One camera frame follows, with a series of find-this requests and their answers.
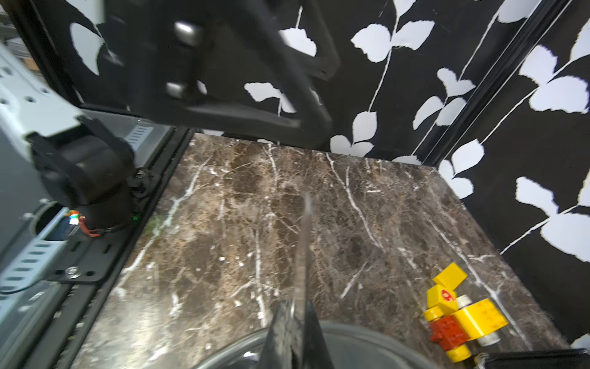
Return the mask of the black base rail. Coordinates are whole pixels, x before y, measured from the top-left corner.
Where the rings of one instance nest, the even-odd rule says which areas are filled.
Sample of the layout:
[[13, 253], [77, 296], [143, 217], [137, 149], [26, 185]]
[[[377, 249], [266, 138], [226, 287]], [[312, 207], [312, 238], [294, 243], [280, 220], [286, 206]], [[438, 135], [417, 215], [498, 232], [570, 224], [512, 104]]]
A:
[[192, 136], [190, 129], [174, 129], [147, 167], [123, 181], [99, 218], [112, 227], [96, 237], [76, 231], [69, 238], [42, 276], [49, 297], [13, 368], [72, 367]]

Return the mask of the black poker chip case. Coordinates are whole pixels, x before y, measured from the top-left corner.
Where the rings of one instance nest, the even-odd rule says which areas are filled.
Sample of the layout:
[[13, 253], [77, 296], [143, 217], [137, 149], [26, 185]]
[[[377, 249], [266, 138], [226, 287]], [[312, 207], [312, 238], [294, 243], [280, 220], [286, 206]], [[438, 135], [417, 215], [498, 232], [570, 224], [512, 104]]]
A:
[[474, 359], [474, 368], [567, 369], [589, 368], [587, 349], [482, 353]]

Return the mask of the long metal spoon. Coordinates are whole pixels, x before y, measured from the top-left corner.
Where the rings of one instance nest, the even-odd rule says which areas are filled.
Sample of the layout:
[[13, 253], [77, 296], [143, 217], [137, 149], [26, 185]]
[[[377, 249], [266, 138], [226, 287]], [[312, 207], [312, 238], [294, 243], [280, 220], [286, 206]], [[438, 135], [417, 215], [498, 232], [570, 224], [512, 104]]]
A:
[[293, 300], [291, 318], [293, 321], [291, 350], [294, 368], [304, 367], [304, 338], [306, 306], [309, 284], [309, 253], [313, 220], [313, 201], [309, 192], [304, 193], [304, 213], [301, 218], [299, 239], [295, 252]]

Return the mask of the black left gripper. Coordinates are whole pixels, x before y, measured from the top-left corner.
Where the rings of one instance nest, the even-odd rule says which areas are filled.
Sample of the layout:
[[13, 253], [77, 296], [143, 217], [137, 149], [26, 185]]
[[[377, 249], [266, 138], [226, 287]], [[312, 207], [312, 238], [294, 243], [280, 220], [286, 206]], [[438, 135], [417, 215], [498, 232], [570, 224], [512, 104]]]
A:
[[[132, 112], [152, 121], [289, 145], [322, 145], [332, 121], [314, 97], [301, 61], [282, 40], [270, 9], [240, 1], [107, 1], [107, 40], [120, 70], [109, 78]], [[298, 119], [220, 100], [198, 88], [217, 29], [227, 23], [272, 72]]]

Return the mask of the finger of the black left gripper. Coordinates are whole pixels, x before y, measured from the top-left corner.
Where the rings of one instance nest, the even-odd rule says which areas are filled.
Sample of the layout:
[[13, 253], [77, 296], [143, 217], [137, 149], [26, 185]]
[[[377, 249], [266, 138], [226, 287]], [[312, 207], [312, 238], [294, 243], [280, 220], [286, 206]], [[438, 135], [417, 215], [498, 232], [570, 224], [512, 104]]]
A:
[[315, 78], [328, 81], [340, 67], [340, 57], [317, 1], [297, 1], [296, 26], [279, 34], [289, 55]]

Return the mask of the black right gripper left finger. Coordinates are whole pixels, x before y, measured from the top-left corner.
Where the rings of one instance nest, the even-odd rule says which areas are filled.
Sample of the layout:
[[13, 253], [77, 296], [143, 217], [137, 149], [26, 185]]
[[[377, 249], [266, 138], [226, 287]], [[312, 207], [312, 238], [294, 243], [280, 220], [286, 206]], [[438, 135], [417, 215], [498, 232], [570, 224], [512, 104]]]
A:
[[292, 301], [281, 301], [268, 328], [258, 368], [293, 368]]

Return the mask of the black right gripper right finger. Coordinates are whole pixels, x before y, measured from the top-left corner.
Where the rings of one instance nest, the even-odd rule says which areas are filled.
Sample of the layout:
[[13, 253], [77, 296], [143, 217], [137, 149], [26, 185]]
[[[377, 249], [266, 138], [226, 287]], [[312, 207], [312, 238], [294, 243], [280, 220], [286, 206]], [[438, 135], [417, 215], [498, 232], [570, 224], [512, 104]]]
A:
[[334, 368], [324, 333], [313, 304], [307, 302], [303, 319], [303, 342], [299, 363], [300, 368]]

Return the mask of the yellow rounded toy block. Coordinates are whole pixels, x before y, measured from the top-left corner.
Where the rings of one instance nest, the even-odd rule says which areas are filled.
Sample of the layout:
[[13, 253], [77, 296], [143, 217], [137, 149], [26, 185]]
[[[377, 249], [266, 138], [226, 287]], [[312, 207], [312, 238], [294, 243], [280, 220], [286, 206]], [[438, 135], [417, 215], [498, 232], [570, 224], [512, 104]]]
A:
[[507, 319], [490, 301], [484, 299], [459, 309], [453, 314], [470, 341], [488, 347], [501, 341], [498, 330], [508, 325]]

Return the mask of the flat yellow toy brick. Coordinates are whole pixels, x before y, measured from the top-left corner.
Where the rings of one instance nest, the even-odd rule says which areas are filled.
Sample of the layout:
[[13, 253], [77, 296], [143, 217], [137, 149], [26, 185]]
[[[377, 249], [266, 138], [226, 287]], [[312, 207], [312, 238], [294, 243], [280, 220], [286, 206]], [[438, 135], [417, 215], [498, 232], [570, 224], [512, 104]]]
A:
[[451, 263], [442, 270], [433, 281], [446, 288], [447, 290], [456, 290], [467, 278], [467, 274], [456, 264]]

